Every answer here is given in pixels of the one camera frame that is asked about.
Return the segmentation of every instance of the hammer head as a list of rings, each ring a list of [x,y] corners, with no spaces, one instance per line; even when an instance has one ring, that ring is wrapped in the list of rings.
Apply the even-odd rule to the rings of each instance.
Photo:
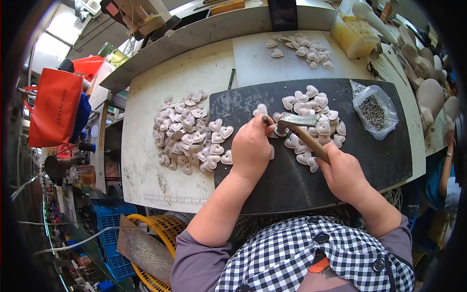
[[[308,116],[299,116],[297,114],[282,113],[281,118],[277,121],[277,131],[283,133],[285,128],[290,126],[307,126],[314,127],[319,122],[321,114],[313,114]]]

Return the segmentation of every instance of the black button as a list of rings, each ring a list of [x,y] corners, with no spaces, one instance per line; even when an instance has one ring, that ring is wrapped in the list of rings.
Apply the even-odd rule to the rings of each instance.
[[[384,260],[382,258],[378,258],[373,262],[373,269],[377,272],[381,272],[384,270]]]
[[[329,235],[327,235],[326,233],[318,233],[315,238],[313,238],[314,241],[316,241],[317,243],[325,243],[325,242],[329,242]]]
[[[235,292],[250,292],[250,286],[246,284],[241,284],[235,289]]]
[[[319,217],[311,217],[308,219],[308,223],[317,223],[319,221]]]

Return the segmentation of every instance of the yellow plastic basket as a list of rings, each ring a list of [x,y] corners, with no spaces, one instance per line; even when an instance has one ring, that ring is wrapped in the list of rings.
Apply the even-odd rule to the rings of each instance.
[[[139,221],[146,223],[154,232],[160,236],[162,241],[169,249],[172,256],[175,258],[175,248],[177,242],[175,238],[186,229],[186,223],[172,215],[158,215],[158,216],[142,216],[139,214],[128,215],[127,218],[137,223]],[[164,284],[162,281],[153,277],[151,274],[145,272],[143,269],[131,263],[134,271],[140,277],[141,281],[153,292],[167,292],[172,291],[169,285]]]

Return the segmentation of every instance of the black cutting mat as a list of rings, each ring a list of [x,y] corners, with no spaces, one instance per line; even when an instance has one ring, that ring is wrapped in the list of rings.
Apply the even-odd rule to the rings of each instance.
[[[377,190],[395,185],[412,176],[412,153],[404,111],[392,83],[359,80],[363,85],[378,85],[392,99],[397,110],[399,123],[382,141],[367,132],[352,107],[352,89],[349,79],[305,79],[259,84],[213,93],[210,96],[212,121],[222,119],[223,126],[233,126],[234,132],[222,146],[231,149],[232,140],[238,129],[253,117],[253,110],[264,103],[268,114],[285,112],[282,97],[294,95],[296,90],[306,92],[307,85],[315,86],[326,93],[329,108],[339,111],[341,121],[347,128],[347,136],[341,150],[355,156],[367,180]],[[245,202],[241,214],[265,214],[312,209],[338,203],[340,200],[329,191],[320,170],[311,173],[307,165],[296,160],[293,149],[284,146],[284,137],[269,138],[276,156],[269,162]],[[214,170],[217,187],[229,174],[231,165],[218,163]]]

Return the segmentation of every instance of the red shopping bag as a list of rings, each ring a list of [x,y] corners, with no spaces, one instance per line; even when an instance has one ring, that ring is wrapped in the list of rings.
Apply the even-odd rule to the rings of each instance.
[[[91,81],[101,67],[104,59],[100,56],[89,56],[72,61],[76,73],[85,74],[84,79]]]
[[[42,70],[37,86],[24,87],[37,90],[34,108],[24,101],[31,113],[30,147],[68,143],[73,134],[82,87],[81,76],[47,68]]]

